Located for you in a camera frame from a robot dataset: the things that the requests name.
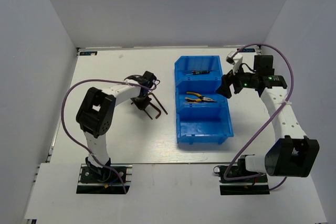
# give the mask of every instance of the blue plastic tray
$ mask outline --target blue plastic tray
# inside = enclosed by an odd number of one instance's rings
[[[181,56],[175,63],[176,132],[178,143],[222,144],[233,136],[227,99],[216,94],[222,68],[219,56]],[[212,70],[209,74],[186,75],[192,70]],[[186,103],[188,91],[218,102]]]

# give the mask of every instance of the screwdriver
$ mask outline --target screwdriver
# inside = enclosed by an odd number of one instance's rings
[[[190,76],[192,74],[207,74],[210,73],[212,70],[202,70],[202,71],[197,71],[193,70],[191,73],[186,74],[186,76]]]

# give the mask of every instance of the blue storage container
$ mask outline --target blue storage container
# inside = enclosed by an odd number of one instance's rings
[[[222,144],[233,136],[227,99],[216,94],[222,68],[219,56],[181,56],[175,63],[176,132],[178,143]],[[208,74],[187,75],[193,70],[212,70]],[[217,102],[186,103],[186,94],[196,92]]]

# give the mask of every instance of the yellow pliers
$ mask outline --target yellow pliers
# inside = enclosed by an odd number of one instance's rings
[[[201,94],[198,94],[198,93],[195,93],[195,92],[187,92],[187,94],[193,94],[195,96],[197,96],[198,98],[197,99],[192,99],[192,98],[189,98],[189,97],[186,97],[185,100],[187,102],[217,102],[216,100],[210,98],[210,97],[205,97]]]

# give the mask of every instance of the wall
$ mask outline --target wall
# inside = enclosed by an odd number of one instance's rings
[[[263,42],[285,0],[51,0],[76,47]]]
[[[50,0],[0,0],[0,217],[21,223],[76,50]]]
[[[293,109],[320,143],[311,175],[328,223],[336,223],[335,17],[336,0],[287,0],[266,39],[288,56],[295,74]],[[285,68],[277,58],[278,73],[288,77]]]

